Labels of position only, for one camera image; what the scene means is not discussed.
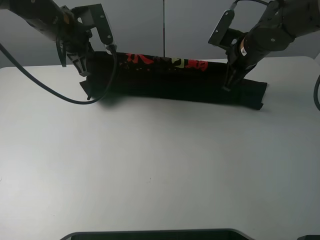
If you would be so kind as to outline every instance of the table surface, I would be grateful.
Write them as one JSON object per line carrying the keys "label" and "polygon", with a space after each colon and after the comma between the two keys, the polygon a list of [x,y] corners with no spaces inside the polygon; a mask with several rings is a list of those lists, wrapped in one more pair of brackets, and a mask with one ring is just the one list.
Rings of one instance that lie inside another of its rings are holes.
{"label": "table surface", "polygon": [[[27,69],[85,93],[74,67]],[[73,232],[233,228],[256,240],[320,234],[320,66],[266,58],[254,111],[125,97],[81,106],[0,69],[0,239]]]}

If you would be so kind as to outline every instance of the gray wall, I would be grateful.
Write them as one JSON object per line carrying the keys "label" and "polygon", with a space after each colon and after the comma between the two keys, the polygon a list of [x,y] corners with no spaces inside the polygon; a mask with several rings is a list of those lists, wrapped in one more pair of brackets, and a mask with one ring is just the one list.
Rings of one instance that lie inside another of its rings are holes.
{"label": "gray wall", "polygon": [[[223,12],[234,0],[165,0],[165,55],[187,59],[223,59],[225,51],[208,44]],[[102,3],[110,20],[119,52],[163,55],[163,0],[55,0],[69,8]],[[265,6],[241,2],[232,27],[250,30]],[[0,42],[23,66],[60,64],[55,44],[24,20],[0,10]],[[287,50],[270,56],[308,56],[320,52],[320,32],[298,38]],[[103,50],[97,34],[95,50]],[[0,68],[10,66],[0,53]]]}

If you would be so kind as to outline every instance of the yellow printed graphic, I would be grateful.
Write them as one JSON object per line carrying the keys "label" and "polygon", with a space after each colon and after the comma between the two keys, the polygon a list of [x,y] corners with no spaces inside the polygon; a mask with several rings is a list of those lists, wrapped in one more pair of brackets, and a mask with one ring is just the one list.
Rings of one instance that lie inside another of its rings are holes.
{"label": "yellow printed graphic", "polygon": [[181,64],[179,66],[174,66],[175,68],[183,69],[185,67],[185,60],[180,58],[172,58],[171,61],[174,64],[176,61],[181,60]]}

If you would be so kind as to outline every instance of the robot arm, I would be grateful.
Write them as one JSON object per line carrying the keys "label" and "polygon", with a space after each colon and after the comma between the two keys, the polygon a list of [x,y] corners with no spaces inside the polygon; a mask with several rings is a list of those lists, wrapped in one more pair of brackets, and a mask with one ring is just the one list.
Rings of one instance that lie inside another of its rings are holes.
{"label": "robot arm", "polygon": [[97,28],[101,42],[109,49],[113,35],[101,4],[68,9],[52,0],[0,0],[0,9],[7,9],[23,18],[31,27],[56,42],[63,67],[68,57],[79,74],[90,75],[86,58],[93,52],[89,39]]}
{"label": "robot arm", "polygon": [[295,38],[320,30],[320,0],[270,1],[248,33],[229,28],[237,2],[223,14],[209,40],[226,50],[229,71],[224,87],[228,91],[270,52],[283,51]]}

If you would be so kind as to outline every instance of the black cable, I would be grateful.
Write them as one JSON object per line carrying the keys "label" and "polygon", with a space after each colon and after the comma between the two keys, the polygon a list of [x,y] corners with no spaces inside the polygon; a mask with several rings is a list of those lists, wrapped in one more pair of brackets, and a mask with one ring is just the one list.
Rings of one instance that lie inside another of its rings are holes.
{"label": "black cable", "polygon": [[319,86],[320,86],[320,76],[318,77],[318,80],[315,83],[314,91],[313,91],[314,104],[315,104],[316,108],[320,111],[320,103],[319,103],[319,98],[318,98]]}
{"label": "black cable", "polygon": [[48,91],[49,93],[55,95],[56,97],[58,97],[62,100],[65,100],[65,101],[72,103],[72,104],[78,104],[78,105],[94,104],[94,103],[98,102],[100,99],[104,98],[109,90],[109,87],[111,86],[111,83],[116,78],[117,71],[118,71],[118,65],[119,65],[116,48],[114,45],[111,45],[110,51],[113,56],[113,69],[112,69],[112,74],[111,74],[110,80],[104,90],[104,93],[100,97],[98,97],[94,100],[91,100],[91,101],[77,101],[77,100],[73,100],[73,99],[70,99],[66,96],[61,95],[60,93],[52,90],[50,87],[44,85],[42,82],[40,82],[34,76],[32,76],[23,66],[20,65],[19,62],[17,62],[17,60],[15,60],[15,58],[5,49],[5,47],[1,43],[0,43],[0,51],[9,59],[9,61],[11,63],[13,63],[13,65],[16,66],[17,69],[19,69],[24,75],[26,75],[32,82],[37,84],[39,87],[43,88],[44,90]]}
{"label": "black cable", "polygon": [[262,0],[236,0],[234,2],[234,4],[237,4],[240,1],[251,1],[251,2],[256,2],[256,3],[259,3],[259,4],[263,4],[263,5],[266,5],[266,6],[268,6],[268,4],[269,4],[268,2],[262,1]]}

